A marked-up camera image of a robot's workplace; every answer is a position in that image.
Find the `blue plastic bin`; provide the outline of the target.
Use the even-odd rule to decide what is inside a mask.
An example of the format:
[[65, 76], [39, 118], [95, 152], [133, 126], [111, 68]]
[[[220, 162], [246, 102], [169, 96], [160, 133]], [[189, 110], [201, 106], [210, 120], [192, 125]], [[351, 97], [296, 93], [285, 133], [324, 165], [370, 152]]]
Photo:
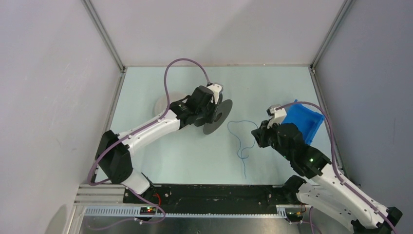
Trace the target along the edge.
[[302, 133], [305, 143], [311, 145], [324, 120], [325, 117], [323, 114], [310, 110], [302, 104], [296, 104], [288, 108], [287, 116], [282, 124], [295, 124], [298, 130]]

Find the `white cable spool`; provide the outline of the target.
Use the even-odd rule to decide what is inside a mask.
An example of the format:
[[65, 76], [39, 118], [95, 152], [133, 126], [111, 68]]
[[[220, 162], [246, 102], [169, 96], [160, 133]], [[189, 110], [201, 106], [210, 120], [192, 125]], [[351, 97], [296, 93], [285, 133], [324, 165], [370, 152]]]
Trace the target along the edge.
[[[171, 92], [169, 93], [170, 103], [184, 99], [186, 96], [187, 94], [184, 94], [181, 92]], [[162, 115], [166, 107], [167, 107], [167, 97], [166, 95], [163, 95], [156, 101], [154, 108], [153, 108], [153, 115], [154, 116]]]

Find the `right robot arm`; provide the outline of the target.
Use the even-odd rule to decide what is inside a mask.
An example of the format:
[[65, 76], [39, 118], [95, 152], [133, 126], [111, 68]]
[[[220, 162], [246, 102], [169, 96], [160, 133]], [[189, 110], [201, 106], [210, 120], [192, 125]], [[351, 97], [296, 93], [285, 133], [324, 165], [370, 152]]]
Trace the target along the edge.
[[267, 125], [265, 120], [251, 132], [258, 146], [271, 147], [289, 161], [299, 176], [322, 187], [318, 191], [306, 182], [286, 187], [283, 191], [286, 202], [310, 205], [355, 234], [396, 232], [395, 226], [402, 217], [398, 208], [386, 207], [366, 195], [325, 154], [306, 144], [295, 124]]

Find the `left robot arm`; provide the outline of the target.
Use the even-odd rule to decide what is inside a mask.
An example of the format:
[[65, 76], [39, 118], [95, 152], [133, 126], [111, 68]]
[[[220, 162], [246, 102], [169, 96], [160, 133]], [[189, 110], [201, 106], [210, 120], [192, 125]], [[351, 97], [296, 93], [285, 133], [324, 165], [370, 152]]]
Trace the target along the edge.
[[154, 190], [149, 179], [132, 165], [132, 157], [146, 145], [188, 125], [203, 127], [203, 133], [215, 132], [228, 117], [233, 102], [223, 99], [223, 87], [211, 83], [195, 88], [191, 95], [174, 102], [167, 99], [164, 112], [128, 131], [106, 131], [99, 143], [92, 170], [101, 169], [107, 180], [135, 192], [142, 203], [152, 201]]

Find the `black cable spool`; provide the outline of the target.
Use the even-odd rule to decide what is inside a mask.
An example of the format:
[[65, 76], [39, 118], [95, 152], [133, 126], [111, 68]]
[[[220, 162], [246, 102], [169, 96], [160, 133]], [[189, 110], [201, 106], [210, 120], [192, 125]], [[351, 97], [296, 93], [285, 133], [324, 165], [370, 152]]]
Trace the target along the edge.
[[233, 101], [230, 99], [222, 101], [218, 104], [216, 110], [206, 117], [195, 120], [196, 127], [203, 126], [203, 133], [210, 135], [215, 132], [226, 120], [233, 106]]

